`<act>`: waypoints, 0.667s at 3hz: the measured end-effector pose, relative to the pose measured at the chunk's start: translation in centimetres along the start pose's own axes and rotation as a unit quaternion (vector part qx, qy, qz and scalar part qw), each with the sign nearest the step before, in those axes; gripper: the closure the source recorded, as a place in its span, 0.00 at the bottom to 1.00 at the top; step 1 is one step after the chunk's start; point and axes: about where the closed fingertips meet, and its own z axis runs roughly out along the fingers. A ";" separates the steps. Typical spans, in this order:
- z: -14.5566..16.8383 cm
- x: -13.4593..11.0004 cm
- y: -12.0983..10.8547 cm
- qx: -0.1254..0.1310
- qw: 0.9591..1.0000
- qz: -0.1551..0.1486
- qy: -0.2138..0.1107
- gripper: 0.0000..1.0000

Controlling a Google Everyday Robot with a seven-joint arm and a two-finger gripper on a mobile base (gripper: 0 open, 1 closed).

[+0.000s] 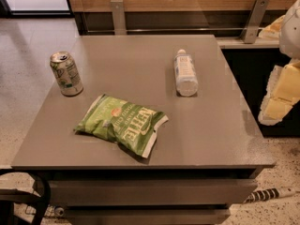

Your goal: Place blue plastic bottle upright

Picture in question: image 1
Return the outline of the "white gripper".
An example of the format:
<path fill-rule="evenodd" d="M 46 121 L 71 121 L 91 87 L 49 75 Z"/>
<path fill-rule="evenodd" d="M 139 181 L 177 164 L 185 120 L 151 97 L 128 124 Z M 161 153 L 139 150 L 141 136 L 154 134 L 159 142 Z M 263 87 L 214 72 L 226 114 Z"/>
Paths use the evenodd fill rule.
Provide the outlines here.
<path fill-rule="evenodd" d="M 292 60 L 284 67 L 274 66 L 266 86 L 258 120 L 273 126 L 283 120 L 300 100 L 300 0 L 264 27 L 259 38 L 279 39 L 280 52 Z"/>

